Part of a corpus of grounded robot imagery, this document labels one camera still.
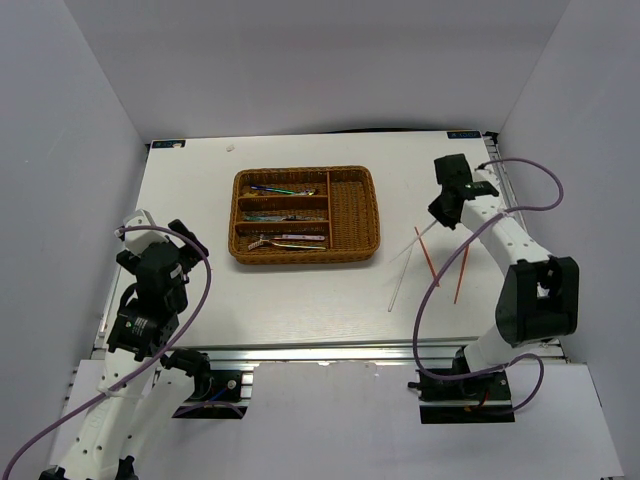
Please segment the white chopstick short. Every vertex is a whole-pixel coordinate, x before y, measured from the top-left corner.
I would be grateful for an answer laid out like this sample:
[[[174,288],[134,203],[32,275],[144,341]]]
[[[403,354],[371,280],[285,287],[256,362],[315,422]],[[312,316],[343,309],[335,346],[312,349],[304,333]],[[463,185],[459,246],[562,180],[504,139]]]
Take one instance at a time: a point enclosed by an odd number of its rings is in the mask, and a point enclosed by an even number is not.
[[[389,263],[395,261],[396,259],[398,259],[399,257],[401,257],[405,252],[407,252],[408,250],[411,251],[413,248],[413,245],[416,242],[419,242],[422,240],[422,237],[430,230],[432,229],[438,222],[436,220],[434,220],[433,222],[431,222],[428,226],[426,226],[424,229],[422,229],[421,231],[419,231],[417,234],[415,233],[415,236],[411,239],[411,241],[409,242],[408,245],[406,245],[400,252],[398,252],[394,257],[392,257],[389,260]]]

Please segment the red chopstick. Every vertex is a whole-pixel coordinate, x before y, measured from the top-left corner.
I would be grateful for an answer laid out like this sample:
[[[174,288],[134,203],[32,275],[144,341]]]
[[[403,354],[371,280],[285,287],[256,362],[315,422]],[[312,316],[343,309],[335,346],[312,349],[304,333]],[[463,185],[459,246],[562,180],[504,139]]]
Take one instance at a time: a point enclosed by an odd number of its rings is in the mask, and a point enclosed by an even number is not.
[[[428,252],[428,250],[427,250],[427,247],[426,247],[426,245],[425,245],[425,243],[424,243],[424,240],[423,240],[423,238],[422,238],[422,235],[423,235],[426,231],[425,231],[425,232],[421,232],[421,231],[418,229],[418,227],[416,227],[416,226],[414,226],[413,228],[414,228],[414,232],[415,232],[415,235],[416,235],[416,240],[419,242],[419,244],[420,244],[420,246],[421,246],[421,249],[422,249],[422,252],[423,252],[423,254],[424,254],[424,257],[425,257],[426,263],[427,263],[427,265],[428,265],[429,271],[431,272],[431,275],[432,275],[432,277],[433,277],[433,280],[436,280],[436,277],[437,277],[437,275],[438,275],[438,274],[437,274],[437,272],[436,272],[436,269],[435,269],[434,264],[433,264],[433,262],[432,262],[431,256],[429,255],[429,252]]]
[[[459,275],[458,275],[458,280],[457,280],[456,290],[455,290],[455,295],[454,295],[454,300],[453,300],[454,305],[457,305],[457,303],[459,301],[462,282],[463,282],[463,279],[464,279],[466,265],[467,265],[468,257],[469,257],[469,250],[470,250],[469,246],[465,247],[465,250],[464,250],[464,252],[462,254],[462,260],[461,260],[461,264],[460,264]]]

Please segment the green handled table knife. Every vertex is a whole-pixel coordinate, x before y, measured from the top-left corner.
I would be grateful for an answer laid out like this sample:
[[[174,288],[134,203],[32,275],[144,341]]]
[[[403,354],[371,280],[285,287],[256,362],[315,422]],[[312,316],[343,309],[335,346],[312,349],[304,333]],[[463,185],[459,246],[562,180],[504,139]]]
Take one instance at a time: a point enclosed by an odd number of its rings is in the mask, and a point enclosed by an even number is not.
[[[290,216],[282,216],[282,215],[244,215],[243,220],[246,222],[283,222],[283,221],[294,221]]]

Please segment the iridescent round bowl spoon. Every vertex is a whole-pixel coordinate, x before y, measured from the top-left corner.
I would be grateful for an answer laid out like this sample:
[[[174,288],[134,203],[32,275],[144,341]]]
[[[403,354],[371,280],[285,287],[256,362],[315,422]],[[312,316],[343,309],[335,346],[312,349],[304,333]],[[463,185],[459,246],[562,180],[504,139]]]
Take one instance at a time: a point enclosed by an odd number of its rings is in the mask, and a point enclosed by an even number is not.
[[[274,187],[267,187],[267,186],[260,186],[260,185],[250,185],[250,188],[251,188],[251,190],[254,190],[254,191],[263,191],[263,192],[276,193],[276,194],[282,194],[282,195],[296,195],[297,194],[297,192],[291,191],[291,190],[274,188]]]

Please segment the white chopstick long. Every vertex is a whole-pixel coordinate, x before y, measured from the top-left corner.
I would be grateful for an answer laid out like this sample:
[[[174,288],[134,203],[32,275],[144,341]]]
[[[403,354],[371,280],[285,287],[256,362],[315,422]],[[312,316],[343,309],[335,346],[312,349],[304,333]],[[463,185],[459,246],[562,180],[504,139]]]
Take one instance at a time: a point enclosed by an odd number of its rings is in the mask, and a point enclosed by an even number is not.
[[[401,286],[402,286],[404,277],[406,275],[406,271],[407,271],[409,263],[411,261],[411,257],[412,257],[412,253],[413,253],[413,246],[409,247],[407,249],[407,252],[408,253],[406,254],[406,258],[403,261],[402,269],[400,270],[400,273],[398,275],[398,278],[397,278],[393,293],[391,295],[391,298],[390,298],[390,301],[389,301],[389,304],[388,304],[388,307],[387,307],[387,312],[388,313],[391,313],[393,311],[395,303],[397,301],[397,298],[398,298],[399,292],[401,290]]]

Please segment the pink handled fork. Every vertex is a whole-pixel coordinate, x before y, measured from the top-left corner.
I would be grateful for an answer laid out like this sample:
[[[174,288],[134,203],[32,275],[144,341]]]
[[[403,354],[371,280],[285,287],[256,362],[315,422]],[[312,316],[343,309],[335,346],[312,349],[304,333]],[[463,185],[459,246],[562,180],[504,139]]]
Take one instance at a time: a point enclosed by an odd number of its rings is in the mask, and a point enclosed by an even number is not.
[[[310,241],[323,242],[326,240],[324,235],[307,235],[307,234],[261,234],[260,239],[264,240],[290,240],[290,241]]]

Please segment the silver patterned table knife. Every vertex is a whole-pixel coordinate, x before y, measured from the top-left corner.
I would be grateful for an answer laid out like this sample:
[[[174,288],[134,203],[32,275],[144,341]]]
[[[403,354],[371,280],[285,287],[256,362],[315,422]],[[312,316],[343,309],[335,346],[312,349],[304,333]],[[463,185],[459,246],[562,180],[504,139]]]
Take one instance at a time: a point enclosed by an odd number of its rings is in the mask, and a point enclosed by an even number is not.
[[[281,219],[283,222],[321,222],[325,221],[322,217],[314,216],[302,216],[302,215],[289,215]]]

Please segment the purple iridescent spoon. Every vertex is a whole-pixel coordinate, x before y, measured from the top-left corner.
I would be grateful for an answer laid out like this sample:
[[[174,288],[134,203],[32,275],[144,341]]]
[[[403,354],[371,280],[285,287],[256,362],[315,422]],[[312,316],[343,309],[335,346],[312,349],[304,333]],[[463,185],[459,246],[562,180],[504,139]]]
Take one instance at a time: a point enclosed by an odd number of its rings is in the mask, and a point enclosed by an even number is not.
[[[305,189],[305,190],[293,192],[291,195],[292,196],[314,196],[316,194],[317,194],[316,189]]]

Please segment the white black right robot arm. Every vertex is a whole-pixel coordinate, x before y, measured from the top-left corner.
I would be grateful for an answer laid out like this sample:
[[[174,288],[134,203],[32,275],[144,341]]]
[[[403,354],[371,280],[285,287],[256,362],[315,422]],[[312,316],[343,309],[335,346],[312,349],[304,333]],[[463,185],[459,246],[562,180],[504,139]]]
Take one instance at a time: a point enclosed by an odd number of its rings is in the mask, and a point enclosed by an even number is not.
[[[507,207],[486,164],[471,168],[464,155],[454,154],[435,159],[434,166],[441,192],[429,213],[446,228],[471,231],[504,277],[493,325],[437,377],[472,399],[486,389],[488,374],[527,357],[532,345],[576,331],[579,266],[553,255],[515,220],[516,210]]]

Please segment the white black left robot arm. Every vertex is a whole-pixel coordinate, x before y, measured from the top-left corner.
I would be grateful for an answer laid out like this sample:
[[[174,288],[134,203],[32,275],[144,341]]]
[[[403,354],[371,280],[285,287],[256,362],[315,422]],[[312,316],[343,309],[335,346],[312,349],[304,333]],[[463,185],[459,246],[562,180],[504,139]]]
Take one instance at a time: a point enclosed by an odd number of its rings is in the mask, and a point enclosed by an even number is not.
[[[206,247],[179,220],[167,227],[137,210],[116,232],[124,249],[116,262],[135,281],[122,294],[107,339],[99,398],[86,409],[75,440],[43,479],[134,479],[144,447],[187,397],[211,387],[200,353],[165,354],[187,327],[186,286]]]

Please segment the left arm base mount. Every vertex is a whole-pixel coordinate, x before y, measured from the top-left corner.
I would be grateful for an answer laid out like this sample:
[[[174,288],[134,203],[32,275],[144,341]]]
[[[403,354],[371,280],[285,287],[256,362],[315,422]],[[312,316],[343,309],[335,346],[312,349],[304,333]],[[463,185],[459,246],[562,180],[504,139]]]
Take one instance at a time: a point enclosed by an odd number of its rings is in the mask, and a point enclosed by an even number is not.
[[[178,419],[240,420],[251,398],[253,371],[214,369],[174,414]]]

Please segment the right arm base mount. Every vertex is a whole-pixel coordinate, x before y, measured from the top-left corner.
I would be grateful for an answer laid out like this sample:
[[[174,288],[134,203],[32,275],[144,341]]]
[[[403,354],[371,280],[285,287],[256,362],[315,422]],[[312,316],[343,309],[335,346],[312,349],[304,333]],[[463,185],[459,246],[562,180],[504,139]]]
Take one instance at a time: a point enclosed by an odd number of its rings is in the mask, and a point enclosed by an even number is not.
[[[461,381],[435,380],[417,371],[407,387],[418,394],[424,425],[513,423],[512,397],[504,372]]]

